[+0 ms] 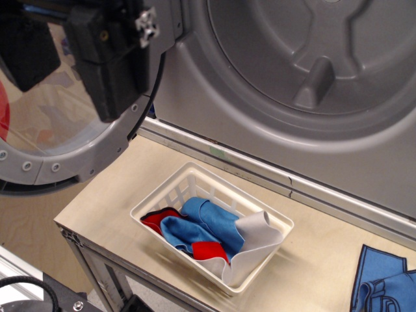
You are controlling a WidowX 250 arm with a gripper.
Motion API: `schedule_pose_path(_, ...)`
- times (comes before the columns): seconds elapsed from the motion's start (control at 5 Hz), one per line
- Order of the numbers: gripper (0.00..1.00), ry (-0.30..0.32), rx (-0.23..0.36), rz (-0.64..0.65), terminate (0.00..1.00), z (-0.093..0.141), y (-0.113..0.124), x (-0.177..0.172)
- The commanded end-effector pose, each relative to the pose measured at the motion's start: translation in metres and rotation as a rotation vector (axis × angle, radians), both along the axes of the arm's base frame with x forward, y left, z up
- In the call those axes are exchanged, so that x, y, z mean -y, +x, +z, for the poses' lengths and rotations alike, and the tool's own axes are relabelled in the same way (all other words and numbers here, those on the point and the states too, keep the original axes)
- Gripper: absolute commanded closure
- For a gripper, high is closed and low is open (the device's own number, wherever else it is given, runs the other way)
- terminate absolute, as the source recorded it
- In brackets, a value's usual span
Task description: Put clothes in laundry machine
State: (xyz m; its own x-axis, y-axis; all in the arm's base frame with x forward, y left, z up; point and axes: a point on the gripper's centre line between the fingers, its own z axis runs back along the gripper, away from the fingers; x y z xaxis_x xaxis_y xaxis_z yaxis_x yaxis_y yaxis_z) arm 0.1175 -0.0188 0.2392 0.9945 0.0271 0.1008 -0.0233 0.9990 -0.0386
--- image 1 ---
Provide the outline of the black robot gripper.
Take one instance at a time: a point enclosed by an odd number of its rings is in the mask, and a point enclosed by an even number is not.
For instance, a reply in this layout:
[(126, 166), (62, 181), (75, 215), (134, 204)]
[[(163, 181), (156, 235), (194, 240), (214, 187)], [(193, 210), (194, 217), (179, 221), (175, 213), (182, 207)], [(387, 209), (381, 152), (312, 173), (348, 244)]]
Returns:
[(60, 59), (49, 30), (64, 29), (75, 67), (103, 122), (118, 119), (150, 85), (155, 9), (142, 1), (2, 1), (1, 71), (26, 92)]

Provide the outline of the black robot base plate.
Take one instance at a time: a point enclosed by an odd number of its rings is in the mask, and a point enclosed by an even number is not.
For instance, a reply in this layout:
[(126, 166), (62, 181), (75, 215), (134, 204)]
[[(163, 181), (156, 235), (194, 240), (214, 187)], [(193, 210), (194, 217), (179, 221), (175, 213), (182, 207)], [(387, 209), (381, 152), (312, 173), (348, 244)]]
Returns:
[(69, 302), (59, 303), (59, 297), (46, 282), (32, 276), (11, 276), (1, 279), (1, 287), (12, 284), (26, 283), (40, 287), (49, 296), (49, 300), (15, 300), (1, 304), (1, 311), (99, 311), (87, 301), (75, 301), (70, 307)]

